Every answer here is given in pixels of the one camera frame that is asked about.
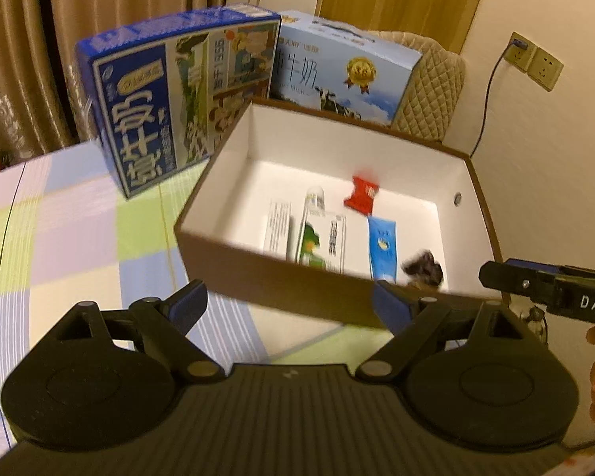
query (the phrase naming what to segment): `open box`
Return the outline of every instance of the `open box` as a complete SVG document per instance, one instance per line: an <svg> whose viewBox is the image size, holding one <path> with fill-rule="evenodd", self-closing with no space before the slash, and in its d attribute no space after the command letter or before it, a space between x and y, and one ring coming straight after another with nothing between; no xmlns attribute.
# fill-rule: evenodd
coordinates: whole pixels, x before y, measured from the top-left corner
<svg viewBox="0 0 595 476"><path fill-rule="evenodd" d="M370 304L367 219L343 205L357 174L380 186L373 215L397 223L398 265L430 250L445 275L440 291L500 298L478 281L481 265L501 255L466 155L378 125L262 100L249 104L226 134L176 223L189 278L251 303L381 327ZM324 189L326 211L346 216L344 273L294 262L313 186ZM291 204L287 261L262 253L272 200ZM397 284L406 281L399 266Z"/></svg>

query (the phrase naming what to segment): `circular black disc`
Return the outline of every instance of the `circular black disc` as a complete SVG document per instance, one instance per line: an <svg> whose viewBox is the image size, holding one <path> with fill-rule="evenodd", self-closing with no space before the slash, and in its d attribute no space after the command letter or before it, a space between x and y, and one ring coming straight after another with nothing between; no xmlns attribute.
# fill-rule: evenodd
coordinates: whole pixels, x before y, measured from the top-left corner
<svg viewBox="0 0 595 476"><path fill-rule="evenodd" d="M62 342L46 363L27 363L2 389L16 437L50 449L83 450L127 442L156 426L175 384L145 354L80 340Z"/></svg>
<svg viewBox="0 0 595 476"><path fill-rule="evenodd" d="M414 365L404 393L433 430L486 451L558 440L577 399L572 379L559 364L512 353L510 347L492 353L468 345Z"/></svg>

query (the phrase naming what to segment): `ribbed black surface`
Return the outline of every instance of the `ribbed black surface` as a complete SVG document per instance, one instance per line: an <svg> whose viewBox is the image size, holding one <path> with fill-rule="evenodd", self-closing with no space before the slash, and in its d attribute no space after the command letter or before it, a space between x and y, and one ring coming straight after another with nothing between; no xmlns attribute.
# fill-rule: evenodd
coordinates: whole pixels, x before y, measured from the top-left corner
<svg viewBox="0 0 595 476"><path fill-rule="evenodd" d="M557 446L493 455L451 445L414 422L394 390L359 383L342 365L240 365L187 390L134 442L72 454L23 443L0 460L0 475L536 476L564 458Z"/></svg>

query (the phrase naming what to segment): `cow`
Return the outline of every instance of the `cow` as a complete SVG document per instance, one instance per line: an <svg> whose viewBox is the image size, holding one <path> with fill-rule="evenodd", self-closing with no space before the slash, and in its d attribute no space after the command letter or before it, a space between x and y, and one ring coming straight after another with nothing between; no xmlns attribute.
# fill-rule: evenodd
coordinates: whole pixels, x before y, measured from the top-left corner
<svg viewBox="0 0 595 476"><path fill-rule="evenodd" d="M346 106L343 106L342 104L338 104L334 100L336 96L335 93L331 92L329 89L320 88L317 86L315 86L315 89L320 94L320 109L322 111L331 111L342 116L355 118L357 120L362 119L362 116L359 113L356 113L355 111L349 109Z"/></svg>

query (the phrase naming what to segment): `beige quilted cushion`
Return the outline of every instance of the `beige quilted cushion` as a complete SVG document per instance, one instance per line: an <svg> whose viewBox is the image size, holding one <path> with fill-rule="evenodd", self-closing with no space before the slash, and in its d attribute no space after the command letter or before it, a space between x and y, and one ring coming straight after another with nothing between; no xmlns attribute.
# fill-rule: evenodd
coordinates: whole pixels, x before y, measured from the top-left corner
<svg viewBox="0 0 595 476"><path fill-rule="evenodd" d="M465 81L465 62L438 42L411 32L371 31L423 57L414 68L392 128L413 136L443 141Z"/></svg>

